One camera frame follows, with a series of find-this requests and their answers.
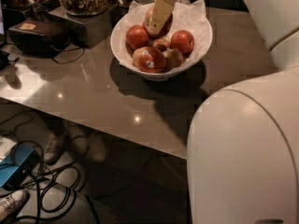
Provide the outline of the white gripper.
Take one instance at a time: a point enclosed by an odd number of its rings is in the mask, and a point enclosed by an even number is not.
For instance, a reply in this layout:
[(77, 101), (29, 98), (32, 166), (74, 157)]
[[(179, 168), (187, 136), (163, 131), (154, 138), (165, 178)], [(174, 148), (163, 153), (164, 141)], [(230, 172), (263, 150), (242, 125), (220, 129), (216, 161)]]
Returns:
[(163, 30), (172, 15), (174, 6), (171, 0), (155, 0), (154, 5), (149, 9), (150, 14), (146, 16), (147, 29), (152, 35), (158, 35)]

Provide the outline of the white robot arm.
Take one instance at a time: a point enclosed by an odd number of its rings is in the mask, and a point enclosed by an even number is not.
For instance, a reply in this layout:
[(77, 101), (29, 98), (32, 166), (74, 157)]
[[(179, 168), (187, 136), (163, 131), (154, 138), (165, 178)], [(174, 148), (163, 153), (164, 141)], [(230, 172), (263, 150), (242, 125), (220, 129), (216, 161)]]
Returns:
[(299, 224), (299, 0), (244, 0), (276, 73), (227, 86), (193, 116), (192, 224)]

